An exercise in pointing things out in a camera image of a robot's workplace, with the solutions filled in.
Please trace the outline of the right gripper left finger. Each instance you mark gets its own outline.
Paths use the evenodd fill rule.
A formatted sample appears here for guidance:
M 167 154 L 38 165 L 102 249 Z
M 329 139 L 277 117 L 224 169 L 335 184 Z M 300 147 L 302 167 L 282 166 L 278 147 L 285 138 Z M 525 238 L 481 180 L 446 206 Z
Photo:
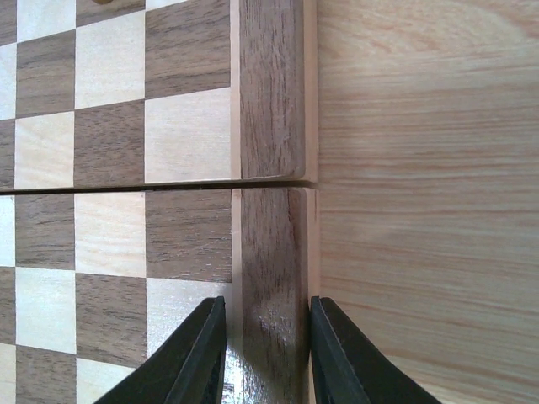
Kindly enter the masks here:
M 226 351 L 225 300 L 206 298 L 144 364 L 97 402 L 220 403 Z

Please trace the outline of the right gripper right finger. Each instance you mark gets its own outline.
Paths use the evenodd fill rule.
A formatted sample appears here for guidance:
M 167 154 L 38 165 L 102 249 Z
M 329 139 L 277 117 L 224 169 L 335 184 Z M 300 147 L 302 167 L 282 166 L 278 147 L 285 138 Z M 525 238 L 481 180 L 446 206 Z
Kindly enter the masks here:
M 311 298 L 311 354 L 317 403 L 434 401 L 328 297 Z

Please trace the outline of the wooden chess board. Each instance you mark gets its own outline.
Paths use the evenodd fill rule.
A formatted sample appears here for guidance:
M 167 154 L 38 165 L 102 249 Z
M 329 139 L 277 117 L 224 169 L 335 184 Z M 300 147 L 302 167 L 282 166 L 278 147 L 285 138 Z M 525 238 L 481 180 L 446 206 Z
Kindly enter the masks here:
M 1 400 L 164 403 L 225 301 L 225 403 L 309 403 L 313 1 L 1 4 Z

